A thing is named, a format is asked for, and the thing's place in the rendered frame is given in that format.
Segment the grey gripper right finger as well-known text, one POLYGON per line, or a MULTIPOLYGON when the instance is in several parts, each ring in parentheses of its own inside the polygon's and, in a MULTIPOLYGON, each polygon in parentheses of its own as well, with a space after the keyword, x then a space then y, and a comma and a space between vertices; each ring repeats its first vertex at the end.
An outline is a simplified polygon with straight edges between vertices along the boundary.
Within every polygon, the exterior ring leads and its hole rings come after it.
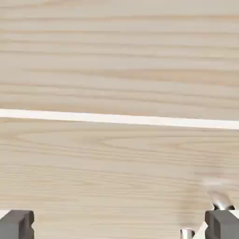
POLYGON ((230 211, 206 211, 205 239, 239 239, 239 218, 230 211))

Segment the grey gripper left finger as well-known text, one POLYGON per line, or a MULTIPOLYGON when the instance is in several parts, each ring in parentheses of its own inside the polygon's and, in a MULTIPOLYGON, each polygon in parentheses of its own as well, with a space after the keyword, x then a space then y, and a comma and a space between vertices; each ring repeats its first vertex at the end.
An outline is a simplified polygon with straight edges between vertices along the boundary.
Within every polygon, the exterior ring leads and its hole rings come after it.
POLYGON ((35 239, 31 210, 10 210, 0 218, 0 239, 35 239))

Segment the light wood cabinet door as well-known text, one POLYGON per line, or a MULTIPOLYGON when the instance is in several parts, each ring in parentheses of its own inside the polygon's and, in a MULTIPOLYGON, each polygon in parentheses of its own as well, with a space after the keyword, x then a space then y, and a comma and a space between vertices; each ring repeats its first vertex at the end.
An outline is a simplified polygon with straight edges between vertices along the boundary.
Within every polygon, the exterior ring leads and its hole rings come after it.
POLYGON ((0 108, 239 120, 239 0, 0 0, 0 108))
POLYGON ((0 119, 0 209, 36 239, 178 239, 212 182, 239 208, 239 130, 0 119))

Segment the light wood cabinet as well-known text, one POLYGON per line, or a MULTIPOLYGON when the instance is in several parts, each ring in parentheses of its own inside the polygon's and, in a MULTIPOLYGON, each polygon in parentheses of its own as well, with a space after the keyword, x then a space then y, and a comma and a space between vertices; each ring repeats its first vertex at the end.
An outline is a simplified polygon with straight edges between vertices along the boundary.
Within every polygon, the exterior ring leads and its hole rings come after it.
MULTIPOLYGON (((66 122, 106 123, 155 127, 185 127, 239 130, 239 120, 196 119, 145 115, 101 114, 0 108, 0 119, 50 120, 66 122)), ((0 218, 13 209, 0 209, 0 218)))

